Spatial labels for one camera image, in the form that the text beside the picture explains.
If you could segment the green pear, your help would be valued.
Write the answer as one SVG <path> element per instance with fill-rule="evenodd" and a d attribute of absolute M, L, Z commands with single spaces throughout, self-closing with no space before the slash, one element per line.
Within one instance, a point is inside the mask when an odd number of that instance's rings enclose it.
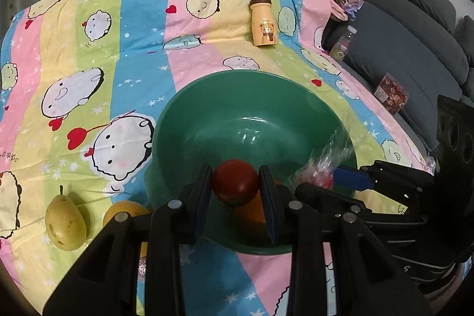
<path fill-rule="evenodd" d="M 47 206 L 44 221 L 47 235 L 57 248 L 72 251 L 85 243 L 85 220 L 73 200 L 64 194 L 62 185 L 60 193 Z"/>

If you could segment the orange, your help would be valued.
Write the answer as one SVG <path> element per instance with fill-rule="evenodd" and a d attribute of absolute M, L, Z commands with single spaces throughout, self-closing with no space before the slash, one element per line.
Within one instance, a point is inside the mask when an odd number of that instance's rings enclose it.
<path fill-rule="evenodd" d="M 262 203 L 260 192 L 248 202 L 246 205 L 241 205 L 234 210 L 236 218 L 245 226 L 255 226 L 264 228 L 266 225 L 264 206 Z"/>

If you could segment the red cherry tomato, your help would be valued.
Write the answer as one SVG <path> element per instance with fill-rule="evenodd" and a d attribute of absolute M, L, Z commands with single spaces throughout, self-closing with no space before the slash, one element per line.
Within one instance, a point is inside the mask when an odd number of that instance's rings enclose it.
<path fill-rule="evenodd" d="M 216 197 L 226 205 L 249 203 L 259 190 L 258 175 L 247 161 L 232 159 L 214 170 L 211 185 Z"/>

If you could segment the grey sofa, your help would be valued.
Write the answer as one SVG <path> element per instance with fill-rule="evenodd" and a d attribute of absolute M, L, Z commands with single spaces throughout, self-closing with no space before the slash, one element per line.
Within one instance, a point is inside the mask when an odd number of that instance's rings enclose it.
<path fill-rule="evenodd" d="M 439 95 L 473 104 L 473 19 L 458 22 L 448 0 L 364 0 L 350 24 L 344 68 L 370 91 L 393 76 L 409 95 L 401 125 L 433 152 Z"/>

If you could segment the green plastic bowl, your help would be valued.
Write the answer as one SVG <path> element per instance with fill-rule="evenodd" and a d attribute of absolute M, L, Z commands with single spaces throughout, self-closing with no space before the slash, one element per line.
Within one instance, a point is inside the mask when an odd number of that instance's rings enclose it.
<path fill-rule="evenodd" d="M 227 70 L 184 86 L 166 104 L 153 133 L 145 188 L 152 207 L 179 198 L 203 166 L 233 159 L 268 166 L 275 181 L 320 155 L 346 129 L 333 110 L 291 80 L 253 70 Z"/>

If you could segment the clear plastic bottle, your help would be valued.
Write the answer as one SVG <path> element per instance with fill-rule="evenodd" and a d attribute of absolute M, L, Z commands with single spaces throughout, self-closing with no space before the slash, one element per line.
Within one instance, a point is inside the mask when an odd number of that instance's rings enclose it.
<path fill-rule="evenodd" d="M 357 34 L 357 29 L 353 26 L 347 26 L 345 32 L 333 44 L 329 55 L 337 61 L 343 61 L 347 55 L 353 36 Z"/>

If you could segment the yellow bear bottle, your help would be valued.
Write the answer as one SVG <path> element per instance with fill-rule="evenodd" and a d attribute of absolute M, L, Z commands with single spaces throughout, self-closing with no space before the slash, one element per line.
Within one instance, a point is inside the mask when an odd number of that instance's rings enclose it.
<path fill-rule="evenodd" d="M 272 13 L 272 0 L 251 0 L 249 2 L 252 20 L 252 40 L 255 46 L 277 44 L 275 20 Z"/>

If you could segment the red snack packet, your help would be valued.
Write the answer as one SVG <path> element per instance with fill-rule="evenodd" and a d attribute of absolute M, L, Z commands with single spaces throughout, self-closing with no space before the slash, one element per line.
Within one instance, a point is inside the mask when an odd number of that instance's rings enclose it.
<path fill-rule="evenodd" d="M 382 77 L 374 96 L 392 115 L 397 114 L 409 100 L 409 94 L 390 73 Z"/>

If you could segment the colourful cartoon striped sheet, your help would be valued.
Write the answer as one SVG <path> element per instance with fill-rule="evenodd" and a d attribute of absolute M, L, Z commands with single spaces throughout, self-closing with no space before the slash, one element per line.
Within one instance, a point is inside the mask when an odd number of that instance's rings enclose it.
<path fill-rule="evenodd" d="M 44 222 L 60 185 L 96 236 L 112 203 L 148 205 L 148 151 L 101 170 L 95 141 L 111 121 L 152 126 L 171 98 L 221 70 L 289 78 L 350 129 L 361 165 L 425 159 L 370 92 L 321 48 L 331 0 L 272 0 L 277 44 L 255 46 L 251 0 L 41 0 L 13 18 L 1 45 L 1 262 L 37 311 L 79 257 L 52 245 Z"/>

